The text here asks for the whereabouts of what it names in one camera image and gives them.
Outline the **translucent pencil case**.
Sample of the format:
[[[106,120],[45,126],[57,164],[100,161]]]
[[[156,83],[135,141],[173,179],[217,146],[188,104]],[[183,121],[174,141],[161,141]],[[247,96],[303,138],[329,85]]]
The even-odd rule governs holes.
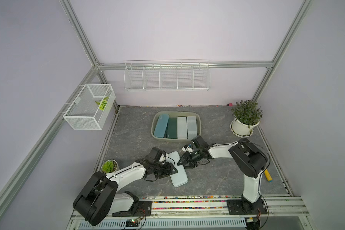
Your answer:
[[[187,137],[189,140],[194,139],[198,135],[196,116],[187,117]]]
[[[177,118],[177,138],[179,140],[187,140],[187,117]]]

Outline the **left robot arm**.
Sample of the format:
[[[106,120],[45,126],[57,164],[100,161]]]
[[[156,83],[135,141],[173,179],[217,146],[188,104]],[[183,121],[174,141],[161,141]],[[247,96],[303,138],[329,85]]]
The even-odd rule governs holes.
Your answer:
[[[73,208],[92,226],[101,223],[108,215],[147,216],[147,207],[129,191],[117,192],[134,181],[154,175],[162,179],[178,173],[175,163],[168,162],[167,153],[152,148],[145,157],[130,166],[111,173],[95,172],[73,202]]]

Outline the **large pale blue case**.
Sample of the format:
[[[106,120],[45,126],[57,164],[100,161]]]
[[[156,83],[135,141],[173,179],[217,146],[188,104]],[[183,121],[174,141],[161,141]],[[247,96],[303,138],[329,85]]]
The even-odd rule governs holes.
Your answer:
[[[170,176],[174,187],[180,187],[182,185],[185,185],[188,182],[188,177],[187,177],[184,166],[177,165],[177,163],[180,160],[181,158],[177,151],[166,154],[166,161],[169,163],[172,163],[177,171],[176,173]]]

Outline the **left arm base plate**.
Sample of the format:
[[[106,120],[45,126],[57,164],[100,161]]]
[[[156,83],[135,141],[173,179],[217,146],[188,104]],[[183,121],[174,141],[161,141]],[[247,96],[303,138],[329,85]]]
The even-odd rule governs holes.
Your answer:
[[[152,202],[139,199],[133,193],[125,191],[114,197],[109,213],[112,217],[149,217],[152,211]]]

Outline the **dark green pencil case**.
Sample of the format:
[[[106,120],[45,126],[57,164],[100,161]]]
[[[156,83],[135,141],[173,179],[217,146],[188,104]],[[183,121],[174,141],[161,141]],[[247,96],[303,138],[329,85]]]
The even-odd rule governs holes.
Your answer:
[[[176,117],[170,117],[167,123],[166,133],[165,137],[167,139],[177,139],[177,118]]]

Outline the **green leaf toy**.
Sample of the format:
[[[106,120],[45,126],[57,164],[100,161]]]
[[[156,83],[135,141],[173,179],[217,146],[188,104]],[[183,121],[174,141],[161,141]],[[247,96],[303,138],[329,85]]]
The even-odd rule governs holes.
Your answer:
[[[108,105],[108,99],[109,99],[109,97],[106,97],[102,100],[95,102],[98,105],[99,110],[101,110],[101,111],[105,110],[106,106]]]

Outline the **teal blue pencil case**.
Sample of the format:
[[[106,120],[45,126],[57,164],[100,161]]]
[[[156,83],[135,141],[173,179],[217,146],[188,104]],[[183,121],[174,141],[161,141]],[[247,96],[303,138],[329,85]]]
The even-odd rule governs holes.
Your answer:
[[[164,138],[169,121],[168,114],[161,114],[157,120],[153,135],[157,138]]]

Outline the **olive green storage box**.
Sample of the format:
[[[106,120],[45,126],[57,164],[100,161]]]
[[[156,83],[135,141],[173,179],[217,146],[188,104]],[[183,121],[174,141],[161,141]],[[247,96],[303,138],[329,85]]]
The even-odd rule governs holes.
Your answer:
[[[162,111],[152,121],[151,135],[156,140],[190,142],[200,134],[201,119],[193,112]]]

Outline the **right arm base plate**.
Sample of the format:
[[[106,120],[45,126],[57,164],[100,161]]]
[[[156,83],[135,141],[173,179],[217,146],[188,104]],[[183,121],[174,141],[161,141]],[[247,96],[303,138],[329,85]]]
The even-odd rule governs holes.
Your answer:
[[[262,199],[251,203],[246,199],[227,200],[227,208],[230,215],[266,215],[268,214],[267,206]]]

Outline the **small succulent pot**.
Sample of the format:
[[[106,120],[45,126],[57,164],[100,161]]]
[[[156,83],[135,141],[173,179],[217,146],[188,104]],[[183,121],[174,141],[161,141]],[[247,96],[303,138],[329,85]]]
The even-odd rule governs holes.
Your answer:
[[[119,164],[115,160],[108,160],[101,166],[101,172],[104,174],[113,173],[120,170]]]

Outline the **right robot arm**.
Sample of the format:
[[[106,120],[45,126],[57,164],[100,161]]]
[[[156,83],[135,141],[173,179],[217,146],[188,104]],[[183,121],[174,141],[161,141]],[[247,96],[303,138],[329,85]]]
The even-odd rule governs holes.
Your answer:
[[[201,136],[197,136],[192,139],[191,145],[185,145],[182,150],[184,153],[177,164],[185,168],[195,168],[203,159],[208,163],[218,158],[233,159],[244,174],[243,201],[254,204],[260,199],[261,175],[270,162],[255,143],[241,138],[227,144],[207,144]]]

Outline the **potted green plant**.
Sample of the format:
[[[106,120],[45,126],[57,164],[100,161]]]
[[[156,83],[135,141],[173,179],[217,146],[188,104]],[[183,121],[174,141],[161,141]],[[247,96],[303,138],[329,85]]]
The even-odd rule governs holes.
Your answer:
[[[234,120],[231,130],[238,137],[249,137],[254,127],[260,124],[263,111],[258,102],[252,100],[238,101],[232,109]]]

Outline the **aluminium rail frame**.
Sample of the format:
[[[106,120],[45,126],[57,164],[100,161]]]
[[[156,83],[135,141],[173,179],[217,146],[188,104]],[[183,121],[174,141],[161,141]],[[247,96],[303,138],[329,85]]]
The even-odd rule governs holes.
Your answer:
[[[265,196],[253,214],[239,208],[238,196],[157,196],[141,199],[133,217],[111,214],[96,226],[73,212],[68,230],[315,230],[301,197]]]

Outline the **white mesh wall basket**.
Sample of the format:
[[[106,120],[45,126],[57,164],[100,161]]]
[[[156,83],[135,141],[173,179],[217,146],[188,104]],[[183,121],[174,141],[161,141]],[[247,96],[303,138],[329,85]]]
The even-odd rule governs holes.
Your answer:
[[[109,97],[108,105],[101,111],[95,102],[106,97]],[[111,84],[88,83],[83,86],[63,118],[74,130],[102,130],[115,99]]]

